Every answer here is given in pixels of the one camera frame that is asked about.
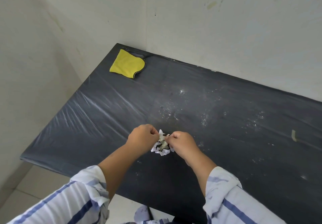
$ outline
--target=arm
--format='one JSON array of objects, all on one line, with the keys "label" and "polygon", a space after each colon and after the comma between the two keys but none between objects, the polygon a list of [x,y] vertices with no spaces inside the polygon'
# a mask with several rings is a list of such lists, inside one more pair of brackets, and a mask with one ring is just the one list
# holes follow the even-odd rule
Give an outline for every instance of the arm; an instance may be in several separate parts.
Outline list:
[{"label": "arm", "polygon": [[126,144],[98,165],[105,176],[110,199],[113,198],[124,174],[132,163],[151,150],[158,140],[159,133],[152,125],[140,125],[128,136]]},{"label": "arm", "polygon": [[151,125],[141,125],[125,145],[98,166],[81,170],[70,182],[11,220],[10,224],[104,224],[108,205],[130,165],[159,140]]},{"label": "arm", "polygon": [[206,198],[203,206],[208,223],[285,224],[264,205],[246,193],[239,180],[204,155],[186,132],[174,132],[166,142],[193,169]]}]

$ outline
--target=floor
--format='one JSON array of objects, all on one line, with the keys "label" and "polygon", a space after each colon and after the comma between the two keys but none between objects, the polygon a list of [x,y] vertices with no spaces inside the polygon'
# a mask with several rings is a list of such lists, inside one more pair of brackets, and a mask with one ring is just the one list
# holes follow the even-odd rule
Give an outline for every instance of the floor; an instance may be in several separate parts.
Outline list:
[{"label": "floor", "polygon": [[[7,223],[67,182],[68,177],[33,166],[0,209],[0,224]],[[134,213],[140,206],[138,202],[115,195],[109,205],[110,218],[106,223],[133,221]],[[151,209],[151,212],[155,219],[173,219],[173,216],[159,210]]]}]

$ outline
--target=yellow fabric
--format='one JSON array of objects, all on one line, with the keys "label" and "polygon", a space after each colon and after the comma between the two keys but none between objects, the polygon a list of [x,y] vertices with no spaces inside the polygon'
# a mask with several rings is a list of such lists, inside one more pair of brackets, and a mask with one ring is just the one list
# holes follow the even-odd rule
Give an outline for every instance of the yellow fabric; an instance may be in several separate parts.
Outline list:
[{"label": "yellow fabric", "polygon": [[135,73],[141,71],[144,66],[145,62],[143,59],[135,57],[121,49],[110,68],[110,72],[118,73],[128,78],[134,78]]}]

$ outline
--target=rolled-up sleeve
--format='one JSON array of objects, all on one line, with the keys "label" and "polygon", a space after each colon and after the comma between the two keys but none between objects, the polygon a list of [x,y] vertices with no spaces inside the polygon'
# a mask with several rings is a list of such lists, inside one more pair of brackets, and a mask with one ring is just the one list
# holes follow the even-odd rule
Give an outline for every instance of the rolled-up sleeve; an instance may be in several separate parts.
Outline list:
[{"label": "rolled-up sleeve", "polygon": [[203,206],[208,223],[285,224],[242,189],[233,174],[217,166],[207,180],[206,204]]},{"label": "rolled-up sleeve", "polygon": [[101,224],[109,217],[109,193],[102,170],[90,166],[10,224]]}]

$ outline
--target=crumpled paper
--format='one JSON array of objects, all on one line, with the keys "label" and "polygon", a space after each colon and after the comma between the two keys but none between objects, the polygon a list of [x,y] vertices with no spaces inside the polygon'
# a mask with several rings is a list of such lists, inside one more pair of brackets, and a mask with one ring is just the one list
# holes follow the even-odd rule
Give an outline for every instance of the crumpled paper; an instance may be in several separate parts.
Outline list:
[{"label": "crumpled paper", "polygon": [[159,141],[157,141],[155,143],[155,145],[153,146],[153,148],[151,149],[151,152],[155,152],[157,154],[160,154],[161,156],[163,155],[167,155],[168,153],[170,153],[171,151],[174,152],[174,148],[170,148],[170,146],[167,144],[166,141],[164,141],[164,139],[167,137],[164,136],[163,131],[160,129],[159,130]]}]

